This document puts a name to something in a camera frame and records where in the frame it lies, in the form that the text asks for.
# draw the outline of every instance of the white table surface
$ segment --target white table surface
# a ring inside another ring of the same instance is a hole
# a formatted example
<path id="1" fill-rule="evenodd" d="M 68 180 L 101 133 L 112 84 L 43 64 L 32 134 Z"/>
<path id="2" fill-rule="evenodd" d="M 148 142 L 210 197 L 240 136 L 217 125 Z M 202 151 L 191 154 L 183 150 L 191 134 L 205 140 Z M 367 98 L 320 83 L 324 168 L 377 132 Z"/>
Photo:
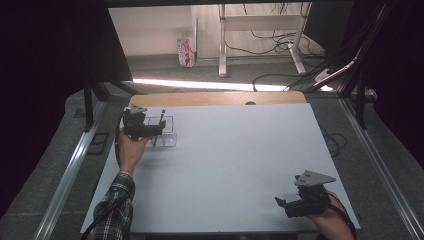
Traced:
<path id="1" fill-rule="evenodd" d="M 148 108 L 159 116 L 162 108 Z M 359 228 L 310 104 L 167 107 L 176 147 L 148 148 L 138 164 L 131 232 L 284 233 L 316 230 L 288 218 L 274 197 L 299 200 L 295 175 L 305 170 L 337 179 L 338 194 Z M 83 232 L 119 168 L 112 146 Z"/>

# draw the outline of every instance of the metal bracket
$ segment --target metal bracket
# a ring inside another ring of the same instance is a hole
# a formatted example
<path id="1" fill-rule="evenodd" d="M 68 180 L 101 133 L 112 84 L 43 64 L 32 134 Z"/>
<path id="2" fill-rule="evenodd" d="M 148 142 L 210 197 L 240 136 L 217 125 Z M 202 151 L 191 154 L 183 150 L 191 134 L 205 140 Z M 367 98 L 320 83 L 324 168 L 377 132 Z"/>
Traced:
<path id="1" fill-rule="evenodd" d="M 335 182 L 336 178 L 330 177 L 321 173 L 316 173 L 312 171 L 305 170 L 302 176 L 296 178 L 294 184 L 296 186 L 302 187 L 313 187 L 317 185 L 322 185 L 329 182 Z"/>

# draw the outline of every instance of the human hand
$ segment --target human hand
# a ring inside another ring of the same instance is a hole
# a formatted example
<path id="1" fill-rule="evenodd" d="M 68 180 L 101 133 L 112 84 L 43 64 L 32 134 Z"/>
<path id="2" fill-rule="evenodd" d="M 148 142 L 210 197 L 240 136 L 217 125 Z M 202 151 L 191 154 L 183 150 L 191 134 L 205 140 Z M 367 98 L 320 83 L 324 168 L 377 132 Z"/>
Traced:
<path id="1" fill-rule="evenodd" d="M 131 176 L 134 173 L 135 166 L 143 156 L 146 144 L 150 137 L 144 137 L 140 141 L 133 141 L 123 132 L 119 134 L 119 155 L 120 155 L 120 170 L 129 173 Z"/>
<path id="2" fill-rule="evenodd" d="M 344 207 L 338 201 L 338 197 L 335 193 L 328 191 L 331 204 L 345 212 Z M 307 216 L 315 225 L 318 227 L 322 235 L 327 239 L 333 240 L 353 240 L 354 237 L 349 229 L 349 226 L 343 220 L 343 218 L 335 211 L 327 208 L 325 212 L 320 215 L 309 215 Z"/>

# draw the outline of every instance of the fluorescent light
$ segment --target fluorescent light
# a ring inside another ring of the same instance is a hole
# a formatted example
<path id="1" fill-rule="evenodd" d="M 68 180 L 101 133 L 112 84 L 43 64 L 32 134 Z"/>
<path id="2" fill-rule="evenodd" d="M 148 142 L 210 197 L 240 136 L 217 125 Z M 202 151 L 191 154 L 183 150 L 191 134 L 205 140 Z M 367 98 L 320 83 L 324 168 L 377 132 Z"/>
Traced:
<path id="1" fill-rule="evenodd" d="M 253 85 L 246 83 L 193 82 L 161 79 L 133 79 L 133 82 L 168 87 L 253 91 Z M 258 91 L 269 92 L 283 91 L 286 88 L 283 85 L 256 84 L 255 86 Z"/>

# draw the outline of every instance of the plaid shirt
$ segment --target plaid shirt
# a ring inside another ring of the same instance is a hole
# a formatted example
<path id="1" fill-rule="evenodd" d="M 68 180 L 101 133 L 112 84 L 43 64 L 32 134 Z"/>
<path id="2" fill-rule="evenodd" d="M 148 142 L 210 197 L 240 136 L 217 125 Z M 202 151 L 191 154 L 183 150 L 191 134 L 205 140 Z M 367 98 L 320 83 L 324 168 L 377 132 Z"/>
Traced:
<path id="1" fill-rule="evenodd" d="M 119 172 L 103 200 L 94 209 L 94 219 L 120 199 L 125 198 L 124 203 L 112 210 L 107 217 L 97 224 L 93 229 L 93 239 L 129 239 L 134 193 L 135 183 L 131 175 L 126 172 Z"/>

